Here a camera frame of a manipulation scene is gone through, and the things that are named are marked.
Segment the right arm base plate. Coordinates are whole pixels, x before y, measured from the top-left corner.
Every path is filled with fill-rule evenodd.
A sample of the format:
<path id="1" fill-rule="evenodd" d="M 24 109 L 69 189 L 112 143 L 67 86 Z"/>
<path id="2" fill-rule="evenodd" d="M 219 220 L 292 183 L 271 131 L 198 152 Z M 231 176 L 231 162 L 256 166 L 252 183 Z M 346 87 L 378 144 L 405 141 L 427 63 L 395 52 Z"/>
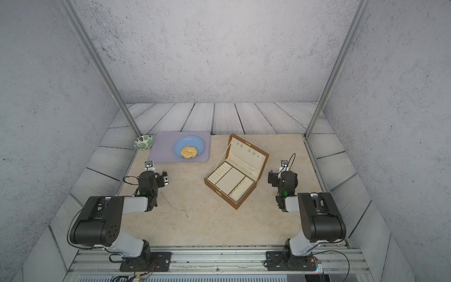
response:
<path id="1" fill-rule="evenodd" d="M 263 266 L 268 271 L 317 271 L 314 258 L 293 256 L 282 251 L 267 251 Z"/>

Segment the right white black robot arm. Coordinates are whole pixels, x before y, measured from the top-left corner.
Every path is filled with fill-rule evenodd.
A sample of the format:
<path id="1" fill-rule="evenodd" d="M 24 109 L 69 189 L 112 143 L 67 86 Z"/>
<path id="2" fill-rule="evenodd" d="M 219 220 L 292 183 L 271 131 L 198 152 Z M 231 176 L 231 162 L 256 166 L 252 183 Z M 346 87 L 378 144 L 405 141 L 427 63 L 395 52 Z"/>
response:
<path id="1" fill-rule="evenodd" d="M 346 237 L 346 225 L 328 192 L 297 193 L 297 174 L 284 170 L 268 173 L 268 183 L 277 188 L 276 203 L 286 213 L 299 213 L 302 231 L 287 239 L 282 261 L 295 268 L 308 262 L 312 251 L 323 243 L 340 243 Z"/>

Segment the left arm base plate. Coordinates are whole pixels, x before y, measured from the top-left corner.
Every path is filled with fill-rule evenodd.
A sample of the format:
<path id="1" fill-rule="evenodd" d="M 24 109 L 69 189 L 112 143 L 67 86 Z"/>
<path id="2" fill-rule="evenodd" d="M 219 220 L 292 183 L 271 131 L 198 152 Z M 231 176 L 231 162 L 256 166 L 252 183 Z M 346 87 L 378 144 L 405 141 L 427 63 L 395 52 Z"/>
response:
<path id="1" fill-rule="evenodd" d="M 135 258 L 125 258 L 119 268 L 120 272 L 167 272 L 170 268 L 172 252 L 144 252 Z"/>

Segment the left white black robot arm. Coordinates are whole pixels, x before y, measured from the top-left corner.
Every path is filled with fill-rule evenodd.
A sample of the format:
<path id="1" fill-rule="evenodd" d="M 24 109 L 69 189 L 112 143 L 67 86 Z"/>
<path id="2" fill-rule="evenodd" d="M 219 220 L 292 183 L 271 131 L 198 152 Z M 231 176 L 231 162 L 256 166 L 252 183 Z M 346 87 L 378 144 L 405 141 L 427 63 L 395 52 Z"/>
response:
<path id="1" fill-rule="evenodd" d="M 137 181 L 131 196 L 91 196 L 70 224 L 69 244 L 78 249 L 105 249 L 120 255 L 121 264 L 132 270 L 137 270 L 138 265 L 149 267 L 152 264 L 149 243 L 122 231 L 122 218 L 156 208 L 159 189 L 169 184 L 168 173 L 147 170 Z"/>

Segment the brown jewelry box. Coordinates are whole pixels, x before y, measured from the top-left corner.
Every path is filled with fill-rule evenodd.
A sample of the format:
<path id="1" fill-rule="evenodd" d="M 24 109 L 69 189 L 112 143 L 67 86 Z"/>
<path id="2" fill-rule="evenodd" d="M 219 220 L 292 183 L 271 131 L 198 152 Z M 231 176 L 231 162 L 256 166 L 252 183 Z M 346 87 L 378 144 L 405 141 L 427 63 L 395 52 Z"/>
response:
<path id="1" fill-rule="evenodd" d="M 237 210 L 256 189 L 269 157 L 263 149 L 232 134 L 220 161 L 204 183 Z"/>

